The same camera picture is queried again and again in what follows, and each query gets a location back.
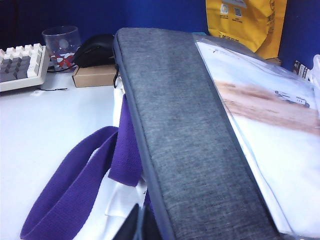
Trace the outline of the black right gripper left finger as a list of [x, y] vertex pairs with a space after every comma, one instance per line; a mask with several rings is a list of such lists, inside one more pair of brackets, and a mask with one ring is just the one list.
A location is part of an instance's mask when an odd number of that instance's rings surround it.
[[116, 240], [138, 240], [142, 221], [142, 209], [135, 204], [116, 233]]

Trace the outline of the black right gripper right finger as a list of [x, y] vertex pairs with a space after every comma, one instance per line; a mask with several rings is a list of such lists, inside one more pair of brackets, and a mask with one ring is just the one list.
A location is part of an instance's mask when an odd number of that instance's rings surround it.
[[149, 205], [144, 208], [144, 239], [162, 240], [156, 219]]

